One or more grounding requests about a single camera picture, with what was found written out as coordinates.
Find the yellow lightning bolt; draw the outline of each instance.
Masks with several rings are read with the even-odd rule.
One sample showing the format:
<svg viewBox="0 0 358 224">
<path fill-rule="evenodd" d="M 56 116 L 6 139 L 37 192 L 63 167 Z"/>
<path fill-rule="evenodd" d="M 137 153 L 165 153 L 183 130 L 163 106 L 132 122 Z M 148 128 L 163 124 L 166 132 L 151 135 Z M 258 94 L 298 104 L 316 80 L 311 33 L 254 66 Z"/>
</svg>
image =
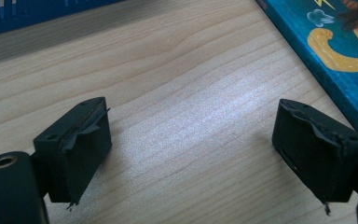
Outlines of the yellow lightning bolt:
<svg viewBox="0 0 358 224">
<path fill-rule="evenodd" d="M 327 2 L 327 0 L 314 0 L 316 4 L 318 4 L 319 7 L 322 6 L 322 3 L 325 2 L 328 6 L 330 6 L 332 9 L 336 10 L 333 6 L 331 6 L 330 3 Z"/>
</svg>

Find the blue book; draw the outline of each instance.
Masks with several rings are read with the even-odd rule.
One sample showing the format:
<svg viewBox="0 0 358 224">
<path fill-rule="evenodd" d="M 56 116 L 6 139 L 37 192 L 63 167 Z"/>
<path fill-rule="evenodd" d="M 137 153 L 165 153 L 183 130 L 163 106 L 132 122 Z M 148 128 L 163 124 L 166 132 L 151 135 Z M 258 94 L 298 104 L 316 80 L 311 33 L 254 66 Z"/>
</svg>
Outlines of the blue book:
<svg viewBox="0 0 358 224">
<path fill-rule="evenodd" d="M 358 0 L 256 0 L 358 131 Z"/>
<path fill-rule="evenodd" d="M 0 34 L 119 1 L 0 0 Z"/>
</svg>

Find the yellow curved shape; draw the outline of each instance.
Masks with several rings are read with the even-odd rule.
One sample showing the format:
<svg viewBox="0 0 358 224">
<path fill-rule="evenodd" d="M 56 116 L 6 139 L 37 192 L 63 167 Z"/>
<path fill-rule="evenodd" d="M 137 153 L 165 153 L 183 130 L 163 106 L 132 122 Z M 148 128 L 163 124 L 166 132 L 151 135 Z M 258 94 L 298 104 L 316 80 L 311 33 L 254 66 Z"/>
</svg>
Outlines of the yellow curved shape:
<svg viewBox="0 0 358 224">
<path fill-rule="evenodd" d="M 308 36 L 308 45 L 322 60 L 324 65 L 340 72 L 358 72 L 358 58 L 344 56 L 335 52 L 328 44 L 333 32 L 324 28 L 313 29 Z"/>
</svg>

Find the brown cartoon character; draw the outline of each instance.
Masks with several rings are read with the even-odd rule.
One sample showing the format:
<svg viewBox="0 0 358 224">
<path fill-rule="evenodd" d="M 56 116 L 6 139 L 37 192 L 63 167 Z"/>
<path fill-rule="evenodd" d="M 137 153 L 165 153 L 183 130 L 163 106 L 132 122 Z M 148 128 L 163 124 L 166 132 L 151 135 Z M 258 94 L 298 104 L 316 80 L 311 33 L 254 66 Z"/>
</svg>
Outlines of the brown cartoon character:
<svg viewBox="0 0 358 224">
<path fill-rule="evenodd" d="M 341 0 L 349 12 L 338 15 L 343 20 L 343 29 L 352 30 L 358 37 L 358 2 Z M 341 72 L 358 72 L 358 58 L 344 56 L 330 48 L 328 41 L 333 32 L 323 28 L 313 29 L 308 36 L 308 44 L 325 66 Z"/>
</svg>

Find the table top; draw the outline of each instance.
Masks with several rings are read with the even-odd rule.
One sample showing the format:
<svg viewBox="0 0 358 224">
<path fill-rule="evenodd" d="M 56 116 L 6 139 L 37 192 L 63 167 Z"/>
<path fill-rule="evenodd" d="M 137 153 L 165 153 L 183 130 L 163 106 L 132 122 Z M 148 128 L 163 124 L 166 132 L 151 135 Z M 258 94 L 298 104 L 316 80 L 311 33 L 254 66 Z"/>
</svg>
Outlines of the table top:
<svg viewBox="0 0 358 224">
<path fill-rule="evenodd" d="M 347 124 L 254 0 L 128 0 L 0 35 L 0 154 L 105 96 L 113 147 L 51 223 L 355 223 L 271 144 L 281 98 Z"/>
</svg>

